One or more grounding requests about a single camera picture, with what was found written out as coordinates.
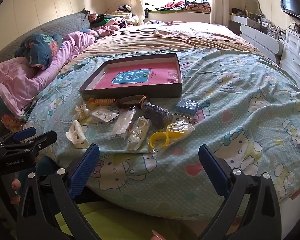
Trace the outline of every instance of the light blue blanket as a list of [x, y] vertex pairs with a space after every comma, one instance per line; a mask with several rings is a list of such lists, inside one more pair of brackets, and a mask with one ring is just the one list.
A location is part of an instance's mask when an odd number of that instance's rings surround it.
[[[171, 50], [156, 53], [171, 53]], [[217, 157], [245, 174], [268, 172], [281, 201], [300, 188], [300, 90], [269, 59], [236, 50], [177, 51], [182, 68], [182, 97], [198, 101], [195, 131], [153, 157], [145, 142], [140, 154], [127, 154], [123, 139], [108, 140], [114, 124], [83, 126], [101, 159], [88, 185], [122, 207], [183, 220], [211, 219], [218, 196], [198, 159], [207, 144]], [[39, 95], [27, 125], [37, 134], [55, 130], [58, 141], [45, 150], [61, 166], [80, 156], [66, 138], [74, 106], [82, 103], [78, 88], [106, 60], [148, 54], [94, 56], [76, 65]], [[151, 99], [171, 109], [178, 99]]]

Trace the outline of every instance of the headboard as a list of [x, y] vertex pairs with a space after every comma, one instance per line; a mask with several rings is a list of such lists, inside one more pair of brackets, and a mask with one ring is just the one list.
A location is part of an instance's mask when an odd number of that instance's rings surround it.
[[32, 33], [58, 33], [63, 37], [71, 32], [88, 29], [90, 27], [89, 13], [89, 11], [83, 9], [81, 12], [63, 16], [28, 31], [0, 50], [0, 62], [11, 59], [12, 54], [20, 47], [21, 42]]

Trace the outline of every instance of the television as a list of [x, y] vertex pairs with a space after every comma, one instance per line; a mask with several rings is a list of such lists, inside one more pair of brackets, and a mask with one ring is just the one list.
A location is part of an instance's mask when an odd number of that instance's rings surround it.
[[280, 0], [281, 10], [300, 20], [300, 6], [295, 0]]

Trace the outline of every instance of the orange spiral object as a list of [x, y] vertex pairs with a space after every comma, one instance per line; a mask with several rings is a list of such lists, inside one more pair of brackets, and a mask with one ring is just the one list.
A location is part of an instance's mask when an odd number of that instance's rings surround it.
[[114, 98], [99, 98], [99, 99], [90, 98], [88, 100], [90, 108], [94, 108], [96, 106], [112, 105], [114, 102], [115, 102]]

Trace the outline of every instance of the brown belt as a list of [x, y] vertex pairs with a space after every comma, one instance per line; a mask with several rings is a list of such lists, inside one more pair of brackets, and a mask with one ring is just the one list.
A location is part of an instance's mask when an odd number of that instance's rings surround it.
[[143, 102], [150, 102], [150, 98], [147, 96], [130, 96], [121, 98], [118, 100], [118, 107], [119, 108], [131, 108], [131, 107], [138, 107], [141, 108], [141, 104]]

